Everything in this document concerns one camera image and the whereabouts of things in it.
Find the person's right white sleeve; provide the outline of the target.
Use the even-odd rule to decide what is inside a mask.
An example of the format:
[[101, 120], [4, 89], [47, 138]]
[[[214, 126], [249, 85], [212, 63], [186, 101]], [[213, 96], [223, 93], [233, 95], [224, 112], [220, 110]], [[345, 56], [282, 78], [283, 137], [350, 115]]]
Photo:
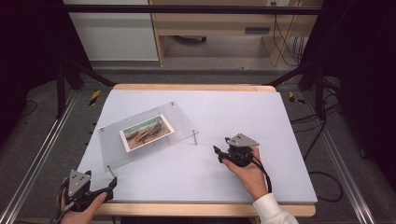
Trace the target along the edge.
[[267, 193], [255, 200], [253, 206], [261, 224], [299, 224], [294, 215], [282, 209], [273, 193]]

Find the black curtain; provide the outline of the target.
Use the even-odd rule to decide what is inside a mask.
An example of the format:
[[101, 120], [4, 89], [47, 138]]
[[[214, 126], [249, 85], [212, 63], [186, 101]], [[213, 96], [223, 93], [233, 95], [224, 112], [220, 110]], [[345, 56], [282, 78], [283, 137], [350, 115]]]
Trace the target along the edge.
[[396, 0], [324, 0], [304, 56], [336, 27], [322, 68], [341, 82], [341, 102], [361, 147], [396, 190]]
[[50, 9], [63, 4], [64, 0], [0, 0], [0, 145], [19, 121], [28, 92], [55, 79], [59, 64], [33, 26], [32, 12], [72, 60], [91, 66], [70, 15]]

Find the black horizontal frame bar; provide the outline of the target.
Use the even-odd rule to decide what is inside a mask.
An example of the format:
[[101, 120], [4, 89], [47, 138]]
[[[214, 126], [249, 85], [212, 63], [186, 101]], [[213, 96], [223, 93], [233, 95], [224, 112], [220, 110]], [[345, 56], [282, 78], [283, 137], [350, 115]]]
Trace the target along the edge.
[[82, 13], [178, 13], [178, 14], [265, 14], [319, 15], [321, 7], [233, 7], [233, 6], [144, 6], [144, 5], [64, 5], [67, 12]]

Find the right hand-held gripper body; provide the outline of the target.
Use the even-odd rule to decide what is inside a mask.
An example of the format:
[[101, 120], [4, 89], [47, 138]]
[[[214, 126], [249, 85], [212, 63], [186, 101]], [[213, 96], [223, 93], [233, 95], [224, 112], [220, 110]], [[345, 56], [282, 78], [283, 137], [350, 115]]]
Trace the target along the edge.
[[230, 161], [238, 167], [247, 167], [251, 163], [259, 166], [257, 158], [253, 155], [252, 147], [259, 145], [255, 140], [239, 133], [234, 137], [226, 137], [228, 151], [224, 153], [224, 159]]

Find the person's right hand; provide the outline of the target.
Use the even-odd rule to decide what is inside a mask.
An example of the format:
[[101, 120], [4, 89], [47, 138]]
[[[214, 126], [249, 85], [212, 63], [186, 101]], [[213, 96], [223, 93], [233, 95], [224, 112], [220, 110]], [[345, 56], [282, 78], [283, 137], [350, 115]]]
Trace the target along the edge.
[[240, 179], [254, 201], [268, 193], [264, 173], [256, 164], [251, 163], [246, 167], [239, 167], [228, 160], [223, 160], [222, 163]]

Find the clear acrylic photo frame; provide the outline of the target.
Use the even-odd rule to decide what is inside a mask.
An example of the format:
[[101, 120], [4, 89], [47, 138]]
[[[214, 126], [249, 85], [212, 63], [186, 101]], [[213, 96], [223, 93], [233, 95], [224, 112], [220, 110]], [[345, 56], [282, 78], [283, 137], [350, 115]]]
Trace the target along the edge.
[[199, 131], [175, 102], [152, 108], [98, 129], [104, 171], [172, 146]]

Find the light wooden desk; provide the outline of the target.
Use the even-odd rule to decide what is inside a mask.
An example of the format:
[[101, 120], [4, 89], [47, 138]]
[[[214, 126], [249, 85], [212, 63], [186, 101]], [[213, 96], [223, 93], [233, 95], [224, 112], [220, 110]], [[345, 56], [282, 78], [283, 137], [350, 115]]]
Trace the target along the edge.
[[[267, 0], [148, 0], [152, 6], [233, 6], [266, 7]], [[288, 7], [321, 7], [324, 0], [290, 0]], [[286, 55], [293, 36], [308, 37], [315, 15], [260, 14], [178, 14], [154, 13], [156, 35], [183, 37], [233, 35], [242, 36], [246, 27], [270, 27], [268, 35], [255, 35], [263, 40], [272, 65], [278, 65]]]

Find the boat painting print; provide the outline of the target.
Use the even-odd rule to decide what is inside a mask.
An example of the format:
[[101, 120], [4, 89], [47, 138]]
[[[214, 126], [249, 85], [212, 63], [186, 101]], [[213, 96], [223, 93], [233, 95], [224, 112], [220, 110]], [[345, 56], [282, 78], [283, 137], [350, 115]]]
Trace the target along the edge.
[[120, 130], [120, 138], [125, 150], [131, 152], [174, 132], [165, 115], [160, 114]]

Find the black metal stand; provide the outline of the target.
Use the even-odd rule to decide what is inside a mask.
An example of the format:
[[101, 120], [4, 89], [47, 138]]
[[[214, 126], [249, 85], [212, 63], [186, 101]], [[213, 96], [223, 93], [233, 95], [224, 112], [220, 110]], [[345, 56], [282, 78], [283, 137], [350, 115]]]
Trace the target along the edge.
[[326, 115], [323, 100], [325, 76], [324, 70], [318, 62], [309, 60], [302, 63], [289, 71], [286, 75], [267, 83], [267, 86], [277, 87], [281, 83], [297, 75], [303, 76], [298, 84], [301, 91], [307, 91], [312, 87], [312, 85], [315, 85], [315, 112], [321, 120], [325, 120]]
[[58, 119], [66, 110], [65, 89], [64, 82], [67, 81], [73, 90], [81, 90], [84, 86], [80, 74], [85, 74], [100, 83], [114, 87], [116, 82], [113, 82], [105, 77], [94, 72], [91, 68], [84, 66], [73, 60], [61, 61], [56, 68], [56, 86], [57, 86], [57, 102], [58, 112], [56, 118]]

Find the grey desk label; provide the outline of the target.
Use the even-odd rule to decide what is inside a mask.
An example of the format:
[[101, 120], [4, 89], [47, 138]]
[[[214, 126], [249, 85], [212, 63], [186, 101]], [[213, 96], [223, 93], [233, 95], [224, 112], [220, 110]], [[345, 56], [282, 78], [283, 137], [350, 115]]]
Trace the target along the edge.
[[246, 35], [268, 35], [271, 31], [270, 27], [246, 27]]

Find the aluminium floor rail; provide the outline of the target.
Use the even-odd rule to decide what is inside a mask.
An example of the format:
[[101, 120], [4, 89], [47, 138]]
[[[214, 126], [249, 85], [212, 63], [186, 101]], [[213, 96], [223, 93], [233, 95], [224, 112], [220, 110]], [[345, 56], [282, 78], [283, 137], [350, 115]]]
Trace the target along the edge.
[[70, 95], [66, 101], [64, 112], [62, 112], [60, 117], [53, 122], [45, 140], [41, 144], [40, 149], [35, 154], [33, 161], [26, 171], [23, 180], [18, 185], [13, 197], [0, 214], [0, 224], [13, 224], [18, 213], [21, 211], [21, 208], [31, 191], [33, 184], [35, 183], [44, 163], [46, 162], [48, 155], [52, 151], [53, 145], [55, 144], [70, 114], [70, 111], [72, 110], [78, 98], [78, 95], [79, 91], [70, 92]]
[[339, 189], [339, 195], [335, 199], [326, 198], [319, 193], [317, 193], [317, 197], [323, 202], [335, 204], [338, 207], [341, 206], [342, 202], [348, 202], [349, 207], [353, 210], [355, 217], [360, 224], [375, 224], [375, 219], [371, 210], [364, 200], [352, 173], [350, 173], [347, 168], [347, 164], [342, 158], [338, 147], [334, 143], [332, 136], [326, 127], [327, 116], [340, 109], [340, 105], [335, 100], [335, 94], [331, 92], [323, 96], [326, 115], [325, 120], [321, 120], [315, 112], [314, 95], [311, 92], [304, 92], [303, 97], [306, 100], [308, 108], [313, 113], [313, 121], [316, 123], [314, 130], [317, 132], [316, 138], [304, 154], [304, 161], [308, 158], [314, 144], [319, 141], [327, 151], [328, 159], [332, 163], [332, 169], [335, 171], [336, 175], [330, 175], [321, 171], [312, 171], [311, 175], [327, 176], [338, 186]]

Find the white cabinet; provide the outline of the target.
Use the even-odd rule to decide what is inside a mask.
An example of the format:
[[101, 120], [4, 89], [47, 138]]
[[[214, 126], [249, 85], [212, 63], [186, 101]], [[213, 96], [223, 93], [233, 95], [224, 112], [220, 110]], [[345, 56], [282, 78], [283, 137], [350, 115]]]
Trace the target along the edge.
[[90, 61], [157, 61], [149, 13], [70, 13]]

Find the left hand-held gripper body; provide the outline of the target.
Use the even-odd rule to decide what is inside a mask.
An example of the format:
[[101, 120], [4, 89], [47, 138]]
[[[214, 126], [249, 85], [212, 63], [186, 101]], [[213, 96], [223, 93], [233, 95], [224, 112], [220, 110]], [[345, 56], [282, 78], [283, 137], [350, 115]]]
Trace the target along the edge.
[[72, 211], [83, 212], [93, 202], [91, 197], [91, 178], [91, 171], [81, 173], [72, 170], [70, 172], [65, 200], [67, 204], [70, 204], [70, 209]]

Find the person's left hand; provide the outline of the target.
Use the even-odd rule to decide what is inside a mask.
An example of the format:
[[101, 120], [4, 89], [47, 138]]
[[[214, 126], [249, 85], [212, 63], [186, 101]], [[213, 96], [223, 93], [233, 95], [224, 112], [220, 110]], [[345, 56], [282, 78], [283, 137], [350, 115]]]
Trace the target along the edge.
[[106, 192], [101, 193], [83, 212], [67, 211], [61, 218], [60, 224], [90, 224], [96, 211], [104, 203], [106, 196]]

